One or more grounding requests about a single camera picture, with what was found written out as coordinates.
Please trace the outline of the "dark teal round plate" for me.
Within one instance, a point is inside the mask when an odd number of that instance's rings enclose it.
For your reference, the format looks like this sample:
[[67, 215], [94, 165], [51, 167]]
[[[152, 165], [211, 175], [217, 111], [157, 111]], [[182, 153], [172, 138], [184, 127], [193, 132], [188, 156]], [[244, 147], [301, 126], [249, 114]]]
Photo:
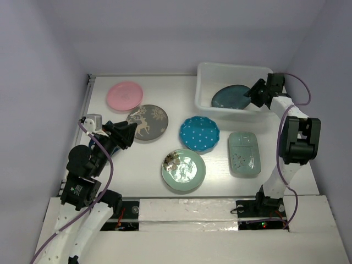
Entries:
[[227, 109], [244, 109], [251, 99], [245, 94], [250, 89], [245, 85], [230, 85], [219, 90], [211, 100], [211, 106]]

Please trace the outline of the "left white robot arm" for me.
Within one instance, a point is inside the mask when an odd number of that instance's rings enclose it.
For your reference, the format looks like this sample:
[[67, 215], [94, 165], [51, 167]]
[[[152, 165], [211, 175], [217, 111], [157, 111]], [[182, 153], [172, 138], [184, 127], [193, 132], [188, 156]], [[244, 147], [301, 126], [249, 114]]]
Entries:
[[112, 155], [132, 146], [138, 125], [103, 124], [101, 115], [91, 114], [79, 119], [78, 126], [91, 144], [69, 152], [53, 234], [31, 263], [82, 263], [103, 225], [122, 212], [121, 194], [108, 188], [114, 173]]

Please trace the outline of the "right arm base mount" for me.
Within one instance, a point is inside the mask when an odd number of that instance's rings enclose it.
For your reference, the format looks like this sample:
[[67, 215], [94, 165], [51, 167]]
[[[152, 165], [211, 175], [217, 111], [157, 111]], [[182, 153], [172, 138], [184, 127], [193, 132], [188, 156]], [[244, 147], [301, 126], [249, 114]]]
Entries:
[[230, 211], [237, 215], [239, 230], [288, 230], [283, 199], [257, 192], [254, 200], [236, 200]]

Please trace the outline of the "green flower round plate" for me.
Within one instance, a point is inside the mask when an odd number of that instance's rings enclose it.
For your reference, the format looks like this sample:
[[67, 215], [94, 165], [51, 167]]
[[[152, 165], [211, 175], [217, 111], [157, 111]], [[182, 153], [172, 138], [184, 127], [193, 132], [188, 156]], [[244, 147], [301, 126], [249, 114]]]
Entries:
[[183, 148], [166, 155], [161, 165], [161, 174], [171, 189], [190, 192], [203, 183], [206, 165], [198, 153]]

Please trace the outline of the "blue polka dot plate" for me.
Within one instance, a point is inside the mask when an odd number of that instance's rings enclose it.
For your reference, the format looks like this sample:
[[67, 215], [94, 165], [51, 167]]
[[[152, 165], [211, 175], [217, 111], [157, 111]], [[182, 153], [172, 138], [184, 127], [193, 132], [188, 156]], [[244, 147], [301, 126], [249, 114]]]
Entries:
[[220, 138], [217, 124], [208, 117], [193, 116], [184, 120], [180, 126], [181, 143], [193, 151], [209, 151], [213, 149]]

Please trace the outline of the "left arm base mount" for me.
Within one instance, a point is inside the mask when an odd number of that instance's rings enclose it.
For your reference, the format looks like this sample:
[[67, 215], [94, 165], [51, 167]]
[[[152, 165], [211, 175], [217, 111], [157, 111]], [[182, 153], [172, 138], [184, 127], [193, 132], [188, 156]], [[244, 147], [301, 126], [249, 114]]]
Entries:
[[123, 200], [119, 213], [114, 213], [100, 231], [138, 231], [139, 230], [139, 200]]

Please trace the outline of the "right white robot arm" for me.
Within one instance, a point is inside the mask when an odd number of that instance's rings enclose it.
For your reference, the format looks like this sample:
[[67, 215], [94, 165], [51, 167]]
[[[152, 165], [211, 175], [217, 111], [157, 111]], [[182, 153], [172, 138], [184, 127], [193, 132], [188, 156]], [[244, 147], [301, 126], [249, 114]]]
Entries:
[[259, 79], [245, 94], [258, 106], [266, 106], [280, 119], [276, 143], [276, 165], [268, 180], [260, 187], [255, 199], [245, 209], [265, 216], [283, 205], [286, 190], [297, 192], [290, 186], [293, 176], [318, 153], [321, 121], [309, 117], [300, 107], [310, 104], [295, 103], [284, 92], [286, 73], [269, 73]]

